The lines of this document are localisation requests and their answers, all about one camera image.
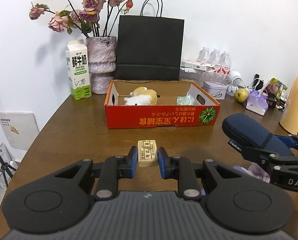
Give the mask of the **small cream label block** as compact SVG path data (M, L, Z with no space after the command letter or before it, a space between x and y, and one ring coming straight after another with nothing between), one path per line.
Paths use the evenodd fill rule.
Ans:
M155 140L139 140L137 149L139 167L158 166L158 148Z

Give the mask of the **navy blue zip case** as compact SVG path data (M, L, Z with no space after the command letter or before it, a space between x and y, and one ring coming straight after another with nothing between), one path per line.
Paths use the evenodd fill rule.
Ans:
M289 147L260 123L243 113L228 116L222 122L224 133L241 146L261 148L280 156L293 156Z

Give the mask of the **iridescent white plastic bag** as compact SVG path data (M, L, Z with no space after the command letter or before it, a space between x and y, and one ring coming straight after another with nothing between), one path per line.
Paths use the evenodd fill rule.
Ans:
M195 98L192 95L178 96L177 105L179 106L192 106L195 103Z

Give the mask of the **yellow white plush toy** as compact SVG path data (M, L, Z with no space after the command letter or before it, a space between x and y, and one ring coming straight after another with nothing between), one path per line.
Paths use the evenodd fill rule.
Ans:
M158 101L157 93L147 87L138 87L130 92L129 97L124 98L126 106L149 106L156 105Z

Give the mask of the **lavender fluffy towel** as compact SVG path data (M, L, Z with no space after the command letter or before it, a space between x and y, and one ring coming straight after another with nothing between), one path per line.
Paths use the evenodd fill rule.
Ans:
M243 172L245 174L248 174L254 178L257 178L261 181L264 181L266 183L270 183L270 176L267 172L265 172L258 164L252 163L248 169L242 167L242 166L234 166L234 169Z

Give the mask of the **orange cardboard pumpkin box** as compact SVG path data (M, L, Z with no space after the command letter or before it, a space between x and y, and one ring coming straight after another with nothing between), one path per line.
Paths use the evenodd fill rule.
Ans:
M138 87L157 93L156 105L126 106L125 97ZM192 106L177 105L178 96L192 95ZM112 80L105 99L107 127L153 128L159 126L214 125L221 104L197 84L188 81L124 81Z

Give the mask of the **small black box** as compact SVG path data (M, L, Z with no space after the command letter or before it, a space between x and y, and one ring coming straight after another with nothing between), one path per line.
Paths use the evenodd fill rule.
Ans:
M267 104L268 108L275 108L279 103L276 98L268 97Z

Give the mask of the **purple white tissue pack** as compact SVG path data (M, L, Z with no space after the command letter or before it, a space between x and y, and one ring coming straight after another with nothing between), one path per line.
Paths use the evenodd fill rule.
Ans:
M268 103L266 97L257 90L252 90L249 93L246 109L264 116L267 109Z

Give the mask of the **white floral tin box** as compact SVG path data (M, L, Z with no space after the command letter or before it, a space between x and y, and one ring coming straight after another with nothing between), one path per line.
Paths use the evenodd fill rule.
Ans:
M206 81L203 89L216 100L224 100L227 92L227 85L219 82Z

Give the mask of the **yellow green pear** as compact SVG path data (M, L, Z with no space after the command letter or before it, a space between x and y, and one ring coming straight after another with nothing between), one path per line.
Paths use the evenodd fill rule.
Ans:
M239 88L235 94L234 98L239 103L244 103L248 100L249 97L249 90L246 88Z

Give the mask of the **clear container with seeds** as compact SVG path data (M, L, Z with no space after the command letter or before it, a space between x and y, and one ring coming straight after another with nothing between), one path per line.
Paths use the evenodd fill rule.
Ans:
M202 87L202 85L203 85L202 75L204 74L204 72L205 71L201 70L201 69L180 67L179 80L194 82L195 84Z

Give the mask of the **white pink flat carton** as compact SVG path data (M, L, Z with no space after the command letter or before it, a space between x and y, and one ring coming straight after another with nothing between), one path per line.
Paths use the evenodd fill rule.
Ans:
M197 62L197 61L191 61L191 60L182 60L180 63L180 66L184 68L193 68L193 69L202 70L202 71L209 71L214 67L214 65L210 63L203 63L203 62Z

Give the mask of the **clear water bottle left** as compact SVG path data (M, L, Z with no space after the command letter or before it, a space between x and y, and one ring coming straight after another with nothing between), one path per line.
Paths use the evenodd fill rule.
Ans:
M199 56L197 57L197 62L208 63L210 61L210 48L203 47L203 49L199 52Z

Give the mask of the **clear water bottle middle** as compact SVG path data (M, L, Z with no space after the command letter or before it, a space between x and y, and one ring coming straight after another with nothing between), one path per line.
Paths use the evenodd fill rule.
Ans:
M209 63L216 65L219 63L221 58L220 55L220 50L219 49L214 49L211 53L210 53L210 57L209 57Z

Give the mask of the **clear water bottle right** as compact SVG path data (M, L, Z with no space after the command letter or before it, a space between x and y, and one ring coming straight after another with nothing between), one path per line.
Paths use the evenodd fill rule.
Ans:
M221 73L230 74L231 71L231 57L228 51L224 51L220 57Z

